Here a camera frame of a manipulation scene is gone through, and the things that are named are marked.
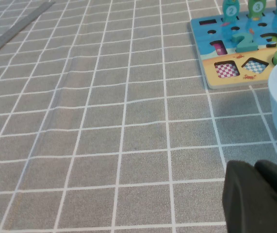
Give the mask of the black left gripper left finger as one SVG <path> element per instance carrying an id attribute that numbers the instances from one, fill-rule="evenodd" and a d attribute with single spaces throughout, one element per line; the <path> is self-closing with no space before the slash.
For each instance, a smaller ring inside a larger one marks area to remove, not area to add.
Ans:
<path id="1" fill-rule="evenodd" d="M 229 233 L 277 233 L 277 192 L 254 165 L 227 163 L 222 195 Z"/>

